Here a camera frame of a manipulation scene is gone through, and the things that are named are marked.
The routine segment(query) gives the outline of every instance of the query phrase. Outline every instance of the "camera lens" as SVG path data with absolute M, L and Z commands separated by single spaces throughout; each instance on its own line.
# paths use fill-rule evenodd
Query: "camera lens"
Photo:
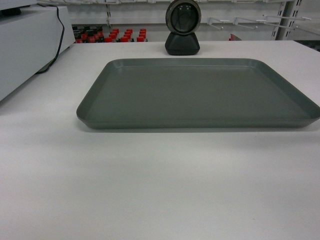
M 198 23 L 198 13 L 193 5 L 182 3 L 171 14 L 172 27 L 180 33 L 191 32 Z
M 200 8 L 193 0 L 174 0 L 165 15 L 167 27 L 178 35 L 189 35 L 196 31 L 200 20 Z

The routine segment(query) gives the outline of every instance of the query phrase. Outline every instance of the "black camera base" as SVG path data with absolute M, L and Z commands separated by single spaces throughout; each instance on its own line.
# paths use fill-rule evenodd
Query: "black camera base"
M 181 36 L 171 32 L 165 42 L 165 49 L 170 55 L 195 55 L 200 50 L 196 34 Z

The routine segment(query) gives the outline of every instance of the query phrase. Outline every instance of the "rectangular tray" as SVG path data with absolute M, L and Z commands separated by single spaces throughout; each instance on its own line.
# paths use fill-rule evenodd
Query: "rectangular tray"
M 93 129 L 298 128 L 320 107 L 258 60 L 139 58 L 109 62 L 76 114 Z

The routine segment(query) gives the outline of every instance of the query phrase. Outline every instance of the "tray rim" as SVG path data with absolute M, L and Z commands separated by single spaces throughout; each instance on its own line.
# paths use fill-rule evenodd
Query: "tray rim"
M 148 60 L 147 61 L 147 65 L 144 64 L 144 65 L 139 65 L 137 64 L 139 61 L 145 61 L 145 60 Z M 96 88 L 96 84 L 98 84 L 98 80 L 100 79 L 100 76 L 101 75 L 104 75 L 105 72 L 107 72 L 109 70 L 109 68 L 111 67 L 114 67 L 114 68 L 126 68 L 126 67 L 148 67 L 148 66 L 155 66 L 153 64 L 153 62 L 157 62 L 157 63 L 161 63 L 161 65 L 159 65 L 159 67 L 187 67 L 187 66 L 201 66 L 201 67 L 213 67 L 214 65 L 212 64 L 206 64 L 206 65 L 203 65 L 203 64 L 199 64 L 200 62 L 206 62 L 206 61 L 234 61 L 234 60 L 237 60 L 237 61 L 243 61 L 243 62 L 249 62 L 249 63 L 254 63 L 254 64 L 250 64 L 250 65 L 240 65 L 240 64 L 235 64 L 234 67 L 244 67 L 244 68 L 254 68 L 254 69 L 257 69 L 257 65 L 262 65 L 264 68 L 268 68 L 269 70 L 271 70 L 271 73 L 273 75 L 276 75 L 276 77 L 278 79 L 281 79 L 281 81 L 285 82 L 285 84 L 289 85 L 290 88 L 292 88 L 294 90 L 294 94 L 298 94 L 300 96 L 300 98 L 304 98 L 304 100 L 308 101 L 308 107 L 311 107 L 313 108 L 313 112 L 314 112 L 314 115 L 315 116 L 310 116 L 310 118 L 295 118 L 295 119 L 292 119 L 292 118 L 275 118 L 275 117 L 271 117 L 271 118 L 255 118 L 255 120 L 259 120 L 259 122 L 261 124 L 256 124 L 258 126 L 223 126 L 221 128 L 295 128 L 295 127 L 305 127 L 315 121 L 317 121 L 318 119 L 320 119 L 320 106 L 318 106 L 315 102 L 313 102 L 308 96 L 306 96 L 303 92 L 301 92 L 299 89 L 297 89 L 292 83 L 290 83 L 288 80 L 286 80 L 284 77 L 282 77 L 278 72 L 276 72 L 275 70 L 273 70 L 268 64 L 264 63 L 263 61 L 261 60 L 258 60 L 258 59 L 253 59 L 253 58 L 209 58 L 209 57 L 205 57 L 205 58 L 196 58 L 196 57 L 165 57 L 165 58 L 119 58 L 119 59 L 114 59 L 112 61 L 109 61 L 105 67 L 102 69 L 101 73 L 98 75 L 98 77 L 96 78 L 96 80 L 94 81 L 94 83 L 92 84 L 92 86 L 90 87 L 90 89 L 88 90 L 88 92 L 86 93 L 85 97 L 83 98 L 83 100 L 81 101 L 81 103 L 79 104 L 77 110 L 76 110 L 76 115 L 78 117 L 79 120 L 81 120 L 84 124 L 86 124 L 88 127 L 90 128 L 93 128 L 93 129 L 124 129 L 124 128 L 132 128 L 132 127 L 95 127 L 95 125 L 99 125 L 99 124 L 105 124 L 105 125 L 117 125 L 117 124 L 138 124 L 138 123 L 146 123 L 146 121 L 143 121 L 143 120 L 128 120 L 128 121 L 123 121 L 123 120 L 105 120 L 105 121 L 92 121 L 92 120 L 86 120 L 84 116 L 82 116 L 81 114 L 81 108 L 83 107 L 84 104 L 86 104 L 86 99 L 91 95 L 91 91 L 93 91 L 94 88 Z M 128 65 L 123 65 L 123 64 L 119 64 L 117 65 L 118 63 L 123 63 L 123 62 L 127 62 L 127 63 L 131 63 L 131 64 L 128 64 Z M 172 61 L 182 61 L 184 64 L 185 63 L 189 63 L 191 62 L 190 64 L 187 64 L 187 65 L 181 65 L 181 66 L 178 66 L 178 65 L 175 65 L 175 66 L 172 66 L 172 65 L 169 65 L 169 62 L 172 62 Z M 219 67 L 233 67 L 233 66 L 230 66 L 230 65 L 218 65 Z M 297 103 L 294 98 L 290 97 L 290 99 L 292 99 L 296 104 L 298 104 L 300 106 L 299 103 Z M 244 122 L 244 123 L 248 123 L 250 121 L 252 121 L 253 118 L 238 118 L 237 122 Z M 286 124 L 283 124 L 283 126 L 276 126 L 276 125 L 279 125 L 279 124 L 276 124 L 276 125 L 268 125 L 268 126 L 264 126 L 267 122 L 272 122 L 272 121 L 275 121 L 275 120 L 281 120 L 283 121 L 283 123 L 286 123 L 286 122 L 294 122 L 294 123 L 297 123 L 297 124 L 293 124 L 294 126 L 286 126 Z M 152 124 L 156 124 L 156 123 L 165 123 L 167 122 L 168 120 L 165 119 L 165 120 L 147 120 L 149 122 L 150 125 Z M 198 123 L 199 122 L 208 122 L 209 120 L 208 119 L 189 119 L 189 120 L 182 120 L 182 119 L 177 119 L 177 120 L 174 120 L 175 123 L 190 123 L 190 122 L 193 122 L 193 121 L 197 121 Z M 177 126 L 177 127 L 171 127 L 171 128 L 185 128 L 184 126 Z M 216 127 L 216 126 L 204 126 L 204 128 L 220 128 L 220 127 Z

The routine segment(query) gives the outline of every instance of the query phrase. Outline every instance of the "table surface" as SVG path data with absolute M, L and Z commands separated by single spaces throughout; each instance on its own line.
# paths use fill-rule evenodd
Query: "table surface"
M 320 53 L 200 42 L 263 61 L 320 105 Z M 74 44 L 0 102 L 1 240 L 319 240 L 320 120 L 299 129 L 97 131 L 76 109 L 104 66 L 163 42 Z

